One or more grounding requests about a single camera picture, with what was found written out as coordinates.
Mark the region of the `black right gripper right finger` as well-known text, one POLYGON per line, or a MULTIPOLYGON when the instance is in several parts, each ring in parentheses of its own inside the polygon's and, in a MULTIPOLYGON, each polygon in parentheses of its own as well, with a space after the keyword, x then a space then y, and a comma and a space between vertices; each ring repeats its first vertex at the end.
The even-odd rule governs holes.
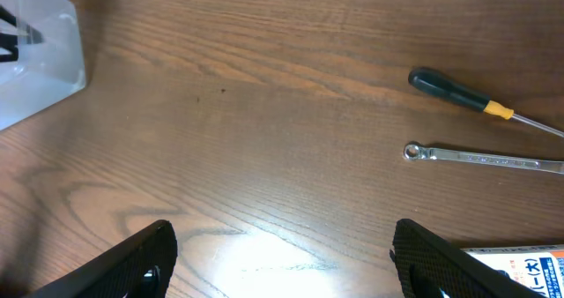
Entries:
POLYGON ((410 219, 396 223, 390 257, 407 298, 538 298, 410 219))

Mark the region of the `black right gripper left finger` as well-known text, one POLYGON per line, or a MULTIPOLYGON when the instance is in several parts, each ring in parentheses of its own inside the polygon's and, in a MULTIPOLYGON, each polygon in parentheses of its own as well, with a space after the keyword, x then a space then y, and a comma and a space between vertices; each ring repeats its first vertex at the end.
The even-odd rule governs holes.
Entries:
POLYGON ((156 220, 26 298, 165 298, 177 256, 171 222, 156 220))

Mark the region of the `blue white product box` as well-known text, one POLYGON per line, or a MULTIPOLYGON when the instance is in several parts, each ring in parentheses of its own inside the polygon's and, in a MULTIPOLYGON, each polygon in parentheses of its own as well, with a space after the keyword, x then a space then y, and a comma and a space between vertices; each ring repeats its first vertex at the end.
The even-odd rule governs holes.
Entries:
POLYGON ((563 245, 464 249, 544 297, 563 298, 563 245))

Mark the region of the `silver ring wrench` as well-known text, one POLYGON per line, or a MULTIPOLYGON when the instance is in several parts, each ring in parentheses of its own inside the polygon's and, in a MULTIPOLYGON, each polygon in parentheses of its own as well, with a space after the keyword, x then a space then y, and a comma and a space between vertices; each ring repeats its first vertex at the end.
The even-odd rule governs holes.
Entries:
POLYGON ((424 147, 419 144, 406 145, 404 147, 403 155, 406 160, 454 161, 496 167, 541 171, 558 175, 563 174, 563 162, 554 160, 534 160, 486 153, 470 153, 436 147, 424 147))

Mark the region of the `black yellow screwdriver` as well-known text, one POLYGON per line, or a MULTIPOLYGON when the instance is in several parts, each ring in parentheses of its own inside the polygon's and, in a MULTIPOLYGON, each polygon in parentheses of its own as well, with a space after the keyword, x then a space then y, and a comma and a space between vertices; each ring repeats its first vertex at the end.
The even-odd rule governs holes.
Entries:
POLYGON ((455 81, 439 71, 425 67, 412 69, 408 75, 408 82, 421 92, 443 101, 448 101, 455 105, 470 108, 485 114, 498 116, 504 120, 515 120, 552 133, 558 137, 563 137, 561 130, 556 130, 545 124, 518 115, 513 109, 493 101, 489 95, 471 90, 468 86, 455 81))

